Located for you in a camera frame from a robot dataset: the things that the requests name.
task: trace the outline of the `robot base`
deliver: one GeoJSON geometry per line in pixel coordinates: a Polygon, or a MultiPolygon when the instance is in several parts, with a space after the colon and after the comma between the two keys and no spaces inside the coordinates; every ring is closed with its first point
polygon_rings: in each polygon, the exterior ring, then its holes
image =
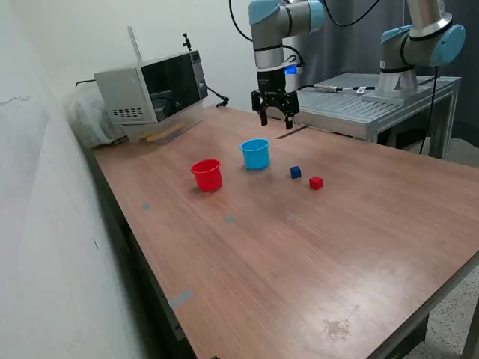
{"type": "Polygon", "coordinates": [[[415,92],[396,91],[396,93],[390,93],[389,96],[373,91],[371,93],[366,93],[361,99],[368,102],[391,103],[392,105],[408,106],[424,98],[424,96],[429,95],[429,93],[432,92],[432,88],[419,86],[415,92]]]}
{"type": "Polygon", "coordinates": [[[414,70],[401,73],[381,73],[376,90],[366,93],[362,100],[405,106],[418,101],[430,92],[431,88],[418,86],[414,70]]]}

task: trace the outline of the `metal grate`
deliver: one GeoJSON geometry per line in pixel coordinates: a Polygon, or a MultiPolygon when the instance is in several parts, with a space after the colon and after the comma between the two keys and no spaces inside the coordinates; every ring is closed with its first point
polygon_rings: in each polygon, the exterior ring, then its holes
{"type": "Polygon", "coordinates": [[[143,108],[116,108],[112,114],[121,118],[139,118],[143,117],[143,108]]]}

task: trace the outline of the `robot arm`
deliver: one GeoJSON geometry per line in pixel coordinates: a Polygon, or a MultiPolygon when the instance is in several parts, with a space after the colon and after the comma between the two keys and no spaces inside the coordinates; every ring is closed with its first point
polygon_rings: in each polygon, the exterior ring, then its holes
{"type": "Polygon", "coordinates": [[[283,39],[307,34],[321,28],[324,8],[319,0],[307,0],[280,5],[279,0],[252,0],[249,23],[253,40],[254,60],[259,90],[251,94],[253,111],[268,124],[266,110],[276,107],[283,112],[286,129],[293,127],[293,117],[299,113],[295,91],[286,93],[283,39]]]}
{"type": "Polygon", "coordinates": [[[416,66],[443,66],[463,48],[466,30],[454,25],[444,0],[408,0],[412,24],[382,35],[379,98],[406,98],[418,91],[416,66]]]}

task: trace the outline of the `blue cup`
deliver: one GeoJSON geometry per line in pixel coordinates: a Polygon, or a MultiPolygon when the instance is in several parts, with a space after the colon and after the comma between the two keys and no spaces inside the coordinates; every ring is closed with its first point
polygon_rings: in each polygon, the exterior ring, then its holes
{"type": "Polygon", "coordinates": [[[269,141],[265,138],[243,142],[240,148],[249,170],[263,170],[269,166],[269,141]]]}

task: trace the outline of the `floor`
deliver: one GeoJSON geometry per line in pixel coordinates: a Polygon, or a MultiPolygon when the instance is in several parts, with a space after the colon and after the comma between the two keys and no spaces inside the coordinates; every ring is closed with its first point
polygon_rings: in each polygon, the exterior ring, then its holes
{"type": "MultiPolygon", "coordinates": [[[[419,152],[420,144],[409,148],[419,152]]],[[[429,141],[424,153],[429,149],[429,141]]],[[[447,160],[479,168],[479,149],[454,139],[447,160]]],[[[479,297],[479,267],[453,290],[431,313],[425,343],[417,346],[406,359],[455,359],[463,350],[469,324],[479,297]]]]}

